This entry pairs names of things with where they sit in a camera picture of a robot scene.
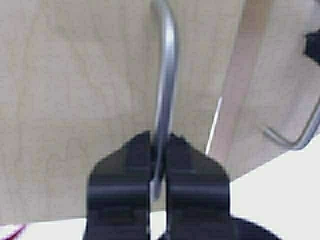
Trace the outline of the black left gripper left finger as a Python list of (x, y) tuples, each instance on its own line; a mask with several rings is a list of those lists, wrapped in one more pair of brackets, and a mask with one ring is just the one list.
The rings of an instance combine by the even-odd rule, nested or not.
[(138, 133), (99, 160), (86, 188), (85, 240), (149, 240), (151, 137)]

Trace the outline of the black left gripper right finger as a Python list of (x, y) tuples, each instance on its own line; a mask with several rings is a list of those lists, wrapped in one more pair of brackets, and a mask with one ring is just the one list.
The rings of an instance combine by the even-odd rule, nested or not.
[(278, 240), (272, 231), (231, 213), (230, 178), (184, 137), (156, 138), (156, 179), (166, 180), (161, 240)]

